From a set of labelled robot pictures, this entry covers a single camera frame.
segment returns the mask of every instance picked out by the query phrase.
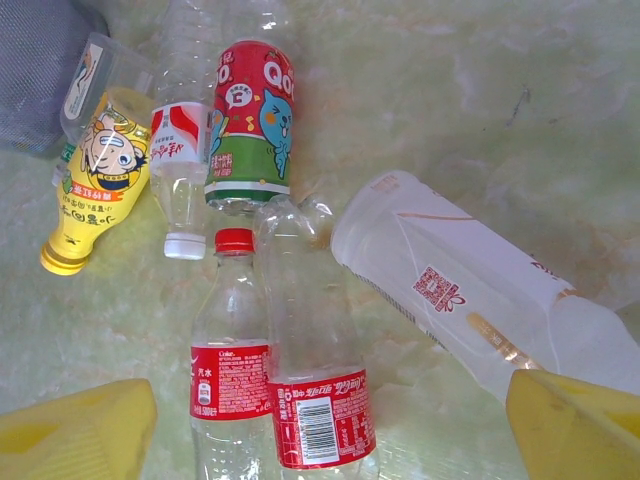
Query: green label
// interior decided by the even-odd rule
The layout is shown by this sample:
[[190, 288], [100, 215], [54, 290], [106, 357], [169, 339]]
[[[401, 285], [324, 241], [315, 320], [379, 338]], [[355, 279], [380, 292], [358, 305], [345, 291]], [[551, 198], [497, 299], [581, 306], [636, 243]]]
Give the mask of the green label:
[[62, 152], [60, 152], [60, 159], [64, 160], [66, 163], [69, 163], [69, 160], [71, 160], [71, 157], [73, 155], [73, 152], [75, 152], [76, 150], [76, 146], [70, 144], [69, 142], [64, 144], [64, 147], [62, 148]]
[[274, 195], [289, 193], [289, 169], [285, 169], [284, 178], [280, 179], [274, 166], [273, 147], [262, 138], [224, 137], [211, 159], [205, 192], [207, 202], [222, 198], [266, 202]]

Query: clear plastic bottle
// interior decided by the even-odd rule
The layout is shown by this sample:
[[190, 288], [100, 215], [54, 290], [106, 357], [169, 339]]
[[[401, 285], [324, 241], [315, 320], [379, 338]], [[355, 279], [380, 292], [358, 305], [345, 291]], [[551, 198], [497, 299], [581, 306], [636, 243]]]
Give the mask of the clear plastic bottle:
[[331, 249], [503, 403], [522, 368], [640, 394], [640, 347], [614, 312], [408, 172], [364, 186]]
[[283, 0], [221, 2], [226, 50], [218, 64], [205, 186], [207, 203], [252, 213], [289, 193], [298, 46]]
[[251, 230], [216, 235], [218, 273], [193, 325], [191, 427], [199, 480], [275, 478], [268, 323]]
[[269, 393], [282, 480], [379, 476], [366, 371], [344, 270], [282, 195], [254, 231], [269, 313]]
[[204, 257], [205, 151], [221, 46], [219, 5], [171, 0], [162, 25], [152, 120], [151, 189], [169, 232], [169, 258]]

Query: red bottle cap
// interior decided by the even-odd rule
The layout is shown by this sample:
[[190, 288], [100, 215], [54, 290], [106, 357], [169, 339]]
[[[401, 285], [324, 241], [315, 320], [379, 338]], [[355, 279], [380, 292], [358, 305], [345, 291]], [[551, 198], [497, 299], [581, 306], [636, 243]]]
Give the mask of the red bottle cap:
[[254, 253], [253, 232], [248, 228], [223, 228], [216, 233], [216, 253]]

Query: bottle cap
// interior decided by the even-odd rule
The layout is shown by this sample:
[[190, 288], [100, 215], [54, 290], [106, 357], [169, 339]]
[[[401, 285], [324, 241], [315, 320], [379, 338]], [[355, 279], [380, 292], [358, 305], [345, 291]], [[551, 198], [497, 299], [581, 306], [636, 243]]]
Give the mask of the bottle cap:
[[47, 242], [40, 252], [40, 264], [56, 275], [75, 275], [87, 264], [87, 257], [77, 259], [63, 257]]
[[164, 241], [164, 256], [182, 260], [202, 260], [207, 251], [205, 237], [193, 233], [168, 233]]
[[216, 233], [216, 253], [254, 253], [253, 232], [248, 228], [223, 228]]

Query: crushed plastic bottle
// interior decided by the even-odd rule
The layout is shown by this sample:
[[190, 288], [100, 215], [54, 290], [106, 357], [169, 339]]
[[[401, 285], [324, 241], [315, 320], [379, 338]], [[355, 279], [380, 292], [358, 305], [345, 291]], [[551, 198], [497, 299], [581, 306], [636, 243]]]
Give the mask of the crushed plastic bottle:
[[171, 0], [162, 26], [152, 119], [151, 189], [169, 232], [164, 254], [200, 260], [204, 236], [205, 149], [220, 45], [219, 5]]
[[227, 214], [254, 212], [289, 193], [297, 44], [282, 0], [221, 2], [222, 38], [207, 203]]
[[193, 325], [191, 427], [199, 480], [275, 478], [267, 321], [251, 230], [216, 234], [218, 273]]
[[366, 371], [344, 270], [289, 197], [254, 223], [269, 313], [269, 394], [283, 480], [377, 479]]

